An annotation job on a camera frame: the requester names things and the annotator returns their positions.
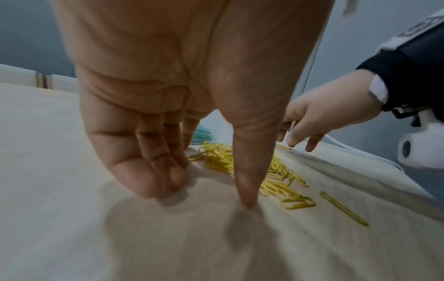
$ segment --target table surface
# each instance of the table surface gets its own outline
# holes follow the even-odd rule
[[[309,209],[261,197],[244,210],[232,178],[199,163],[184,190],[144,201],[98,163],[78,99],[0,83],[0,280],[444,280],[443,212],[388,164],[277,149],[310,184],[297,188]],[[229,138],[217,118],[204,122]]]

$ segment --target pile of paper clips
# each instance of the pile of paper clips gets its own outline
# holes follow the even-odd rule
[[[189,156],[188,159],[190,161],[205,160],[204,166],[210,169],[228,174],[234,173],[233,149],[225,144],[204,142],[199,153]],[[276,196],[280,200],[280,205],[289,210],[316,206],[310,197],[303,196],[290,187],[294,181],[302,187],[308,187],[303,178],[289,170],[276,155],[273,155],[259,192],[263,196],[270,196],[270,194]]]

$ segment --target child's hand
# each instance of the child's hand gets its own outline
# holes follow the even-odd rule
[[[287,106],[277,140],[283,141],[291,122],[296,121],[287,144],[294,147],[309,138],[305,150],[311,152],[331,130],[375,118],[383,103],[369,92],[374,76],[370,71],[356,70],[298,97]]]

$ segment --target gray wall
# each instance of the gray wall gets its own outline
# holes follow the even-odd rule
[[[0,0],[0,63],[73,76],[47,0]]]
[[[327,24],[304,92],[353,71],[377,46],[444,7],[442,0],[359,0],[355,14],[342,18],[345,0],[337,0]],[[396,161],[398,141],[413,132],[411,119],[391,113],[360,125],[331,132],[335,139],[360,150]],[[444,201],[444,173],[405,168],[406,173]]]

